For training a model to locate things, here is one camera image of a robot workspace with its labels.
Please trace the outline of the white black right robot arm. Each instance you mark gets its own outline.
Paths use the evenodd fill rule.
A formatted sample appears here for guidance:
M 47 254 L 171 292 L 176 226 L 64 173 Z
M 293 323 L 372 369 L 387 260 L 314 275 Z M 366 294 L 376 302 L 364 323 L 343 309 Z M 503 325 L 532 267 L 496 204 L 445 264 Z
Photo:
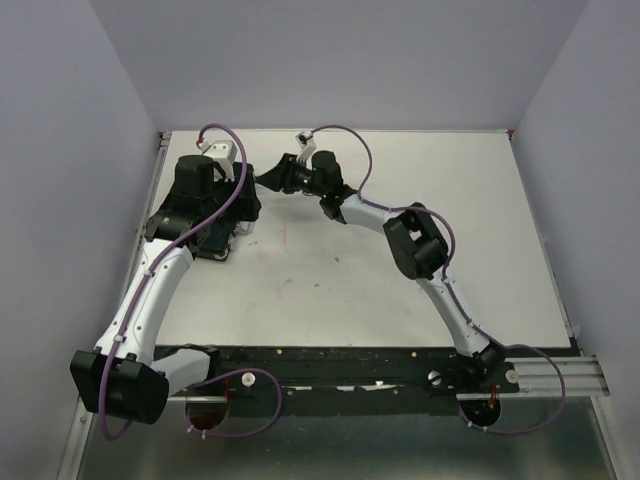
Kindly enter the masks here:
M 274 192 L 315 196 L 329 219 L 384 235 L 397 269 L 429 296 L 449 331 L 457 357 L 456 381 L 474 392 L 494 383 L 496 371 L 504 362 L 504 350 L 483 335 L 465 311 L 448 276 L 454 244 L 445 240 L 434 213 L 420 203 L 388 207 L 362 198 L 345 183 L 330 151 L 314 153 L 310 166 L 285 154 L 256 182 Z

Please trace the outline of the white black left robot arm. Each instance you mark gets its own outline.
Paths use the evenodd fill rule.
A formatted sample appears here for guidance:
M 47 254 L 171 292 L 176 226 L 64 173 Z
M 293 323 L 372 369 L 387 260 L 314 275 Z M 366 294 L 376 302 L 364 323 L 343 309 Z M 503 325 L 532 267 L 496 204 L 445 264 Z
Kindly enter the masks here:
M 72 357 L 70 372 L 88 411 L 153 424 L 181 390 L 209 395 L 220 387 L 215 349 L 188 345 L 156 359 L 156 342 L 194 260 L 225 260 L 240 225 L 253 224 L 260 208 L 251 164 L 227 156 L 178 159 L 166 197 L 146 222 L 134 278 L 115 317 L 92 350 Z

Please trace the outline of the black poker set case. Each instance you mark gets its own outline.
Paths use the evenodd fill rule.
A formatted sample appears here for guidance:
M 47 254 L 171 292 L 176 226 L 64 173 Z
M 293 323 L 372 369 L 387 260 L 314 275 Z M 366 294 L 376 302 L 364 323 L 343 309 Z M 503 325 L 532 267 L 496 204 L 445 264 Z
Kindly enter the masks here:
M 248 164 L 243 187 L 234 202 L 209 227 L 200 231 L 205 234 L 205 239 L 195 257 L 226 261 L 233 249 L 236 235 L 241 230 L 247 231 L 258 220 L 260 209 L 254 167 Z

